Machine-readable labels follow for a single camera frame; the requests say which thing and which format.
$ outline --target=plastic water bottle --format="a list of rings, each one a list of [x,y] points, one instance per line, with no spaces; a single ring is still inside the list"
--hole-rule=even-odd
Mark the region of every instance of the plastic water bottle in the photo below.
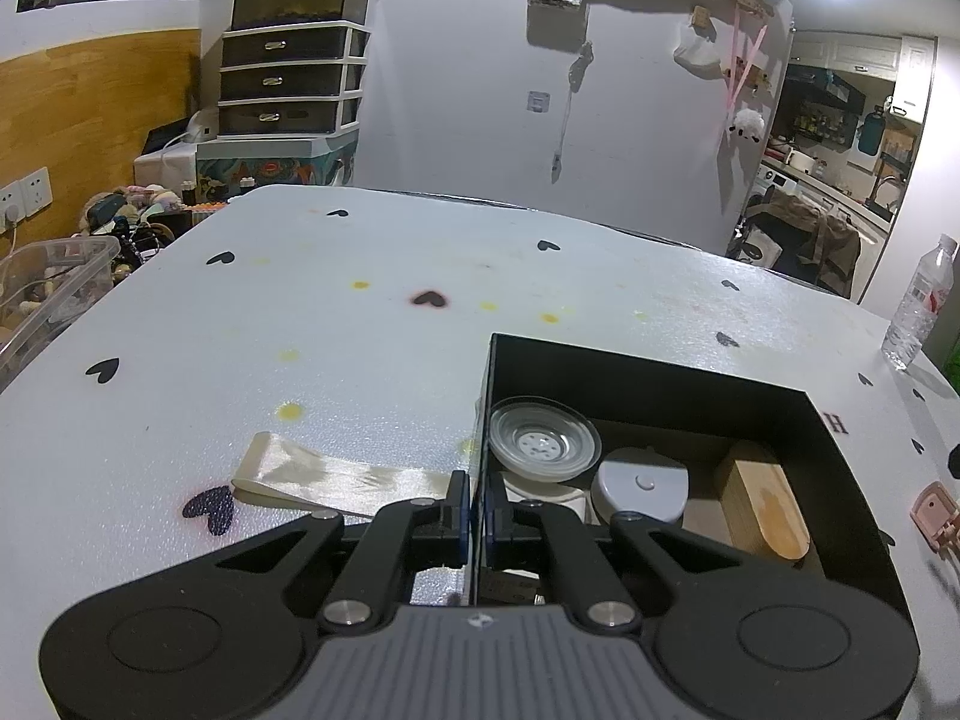
[[[957,241],[941,235],[937,247],[920,257],[920,264],[880,346],[897,370],[904,370],[913,362],[947,302],[953,286],[956,250]]]

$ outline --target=white foam sheet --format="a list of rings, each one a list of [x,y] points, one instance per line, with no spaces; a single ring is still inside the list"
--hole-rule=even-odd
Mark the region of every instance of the white foam sheet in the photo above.
[[[340,209],[349,215],[326,215]],[[224,251],[233,262],[205,264]],[[413,305],[425,290],[448,304]],[[953,717],[960,578],[908,510],[935,478],[957,490],[946,461],[960,399],[924,358],[891,370],[884,329],[762,269],[572,218],[349,188],[253,191],[133,274],[0,395],[0,716],[55,716],[37,645],[61,610],[299,515],[238,503],[222,536],[181,516],[227,484],[258,431],[365,463],[466,467],[501,332],[805,389],[840,415],[848,434],[835,438],[896,541],[920,637],[901,716]],[[85,375],[114,357],[106,384]],[[277,416],[288,402],[299,419]],[[450,577],[431,583],[435,600],[455,591]]]

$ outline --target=wooden wall panel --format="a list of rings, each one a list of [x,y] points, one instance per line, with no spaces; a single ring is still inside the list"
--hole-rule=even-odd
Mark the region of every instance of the wooden wall panel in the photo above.
[[[0,187],[45,166],[54,191],[53,205],[18,226],[18,247],[76,232],[93,194],[133,183],[147,133],[191,112],[199,54],[200,31],[176,29],[0,63]]]

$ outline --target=white cabinet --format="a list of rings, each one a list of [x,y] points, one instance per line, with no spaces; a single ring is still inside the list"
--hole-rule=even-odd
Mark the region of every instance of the white cabinet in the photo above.
[[[797,32],[790,47],[790,62],[814,68],[829,67],[830,45],[821,37],[825,32]]]
[[[833,42],[829,68],[896,81],[901,41],[874,35],[839,34]]]
[[[798,65],[896,80],[901,41],[846,32],[797,32],[790,61]]]
[[[930,96],[930,80],[933,78],[933,50],[932,40],[904,37],[896,72],[894,104],[890,108],[894,115],[917,124],[923,123],[926,101]]]

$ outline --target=black box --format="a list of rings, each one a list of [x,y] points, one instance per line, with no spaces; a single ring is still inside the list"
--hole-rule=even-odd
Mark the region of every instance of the black box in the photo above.
[[[491,453],[488,426],[491,409],[504,398],[539,396],[577,410],[597,427],[603,456],[618,446],[654,446],[688,466],[694,498],[709,496],[712,471],[733,442],[752,440],[768,445],[784,469],[819,559],[812,570],[822,567],[827,578],[869,592],[910,619],[887,546],[833,440],[832,430],[846,429],[835,415],[818,413],[805,392],[506,335],[491,339],[485,385],[475,525],[488,474],[503,470]],[[565,484],[589,488],[595,472],[596,466]],[[477,568],[484,563],[481,548]]]

